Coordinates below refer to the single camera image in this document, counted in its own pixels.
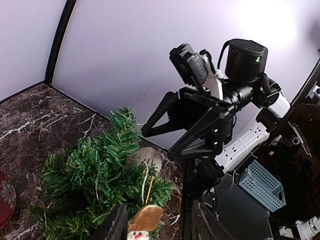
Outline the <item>red floral plate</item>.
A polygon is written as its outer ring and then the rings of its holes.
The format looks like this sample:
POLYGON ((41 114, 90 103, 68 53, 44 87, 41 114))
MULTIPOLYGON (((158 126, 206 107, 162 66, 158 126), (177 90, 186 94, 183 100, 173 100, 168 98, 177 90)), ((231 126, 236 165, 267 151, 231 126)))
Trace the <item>red floral plate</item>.
POLYGON ((12 218, 17 203, 16 189, 11 179, 0 171, 0 228, 12 218))

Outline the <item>small potted christmas tree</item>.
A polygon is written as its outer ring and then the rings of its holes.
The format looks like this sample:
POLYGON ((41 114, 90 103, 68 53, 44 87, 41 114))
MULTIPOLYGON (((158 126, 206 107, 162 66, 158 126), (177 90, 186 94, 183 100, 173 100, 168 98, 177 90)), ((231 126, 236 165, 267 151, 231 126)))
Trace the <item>small potted christmas tree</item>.
POLYGON ((109 114, 110 130, 80 139, 47 158, 41 172, 44 206, 29 206, 47 240, 87 240, 124 204, 132 218, 145 204, 164 207, 172 184, 148 159, 133 159, 141 133, 128 107, 109 114))

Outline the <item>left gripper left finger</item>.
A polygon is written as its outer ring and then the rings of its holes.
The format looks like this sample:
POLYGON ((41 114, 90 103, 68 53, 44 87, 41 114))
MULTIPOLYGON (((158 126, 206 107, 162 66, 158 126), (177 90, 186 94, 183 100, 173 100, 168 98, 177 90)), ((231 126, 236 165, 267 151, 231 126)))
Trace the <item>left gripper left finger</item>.
POLYGON ((115 207, 90 236, 90 240, 127 240, 128 212, 125 204, 115 207))

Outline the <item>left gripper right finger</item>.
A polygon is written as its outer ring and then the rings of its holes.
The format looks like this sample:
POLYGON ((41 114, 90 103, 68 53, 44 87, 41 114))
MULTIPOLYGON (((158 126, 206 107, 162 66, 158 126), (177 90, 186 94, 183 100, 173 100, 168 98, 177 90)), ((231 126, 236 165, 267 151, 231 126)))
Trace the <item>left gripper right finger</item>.
POLYGON ((209 211, 203 202, 192 204, 191 239, 192 240, 235 240, 209 211))

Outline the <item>beige fluffy ornament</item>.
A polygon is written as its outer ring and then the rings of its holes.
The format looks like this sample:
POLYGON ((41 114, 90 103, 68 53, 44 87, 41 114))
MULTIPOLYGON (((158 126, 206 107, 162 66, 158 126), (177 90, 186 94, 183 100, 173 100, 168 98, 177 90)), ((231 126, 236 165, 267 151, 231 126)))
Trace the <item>beige fluffy ornament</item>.
POLYGON ((161 154, 154 148, 142 147, 128 157, 125 167, 132 167, 134 163, 144 165, 143 161, 146 161, 149 166, 154 165, 156 171, 160 173, 162 169, 162 159, 161 154))

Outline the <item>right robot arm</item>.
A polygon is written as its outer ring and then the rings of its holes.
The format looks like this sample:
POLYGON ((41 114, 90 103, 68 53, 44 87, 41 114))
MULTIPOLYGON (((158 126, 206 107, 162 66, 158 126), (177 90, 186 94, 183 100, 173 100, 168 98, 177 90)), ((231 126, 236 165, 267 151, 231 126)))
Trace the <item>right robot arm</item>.
POLYGON ((269 138, 270 125, 260 119, 233 140, 239 111, 254 104, 279 120, 291 109, 281 87, 265 73, 265 46, 236 38, 226 41, 221 52, 227 53, 224 72, 206 50, 195 52, 188 43, 173 48, 169 58, 185 87, 167 92, 141 128, 144 137, 184 130, 168 156, 189 161, 195 170, 185 184, 192 199, 218 185, 226 172, 269 138))

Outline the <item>knit doll ornament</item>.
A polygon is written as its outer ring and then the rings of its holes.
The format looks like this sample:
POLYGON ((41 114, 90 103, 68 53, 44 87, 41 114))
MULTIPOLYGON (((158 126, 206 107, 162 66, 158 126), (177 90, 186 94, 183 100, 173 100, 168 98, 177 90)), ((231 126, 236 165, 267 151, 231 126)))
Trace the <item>knit doll ornament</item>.
POLYGON ((149 240, 150 232, 155 231, 161 221, 161 218, 163 216, 163 209, 158 205, 149 204, 153 182, 154 177, 152 176, 144 206, 128 223, 128 240, 149 240))

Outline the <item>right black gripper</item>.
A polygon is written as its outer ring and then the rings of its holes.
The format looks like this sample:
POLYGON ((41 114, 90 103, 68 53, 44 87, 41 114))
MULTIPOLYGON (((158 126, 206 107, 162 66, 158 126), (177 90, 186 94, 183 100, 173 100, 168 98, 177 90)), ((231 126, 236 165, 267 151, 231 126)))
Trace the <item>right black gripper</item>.
POLYGON ((216 156, 232 133, 234 113, 232 104, 184 87, 179 92, 169 91, 164 95, 142 126, 141 133, 147 138, 184 129, 185 133, 168 151, 171 159, 216 156), (168 121, 155 127, 166 113, 168 121))

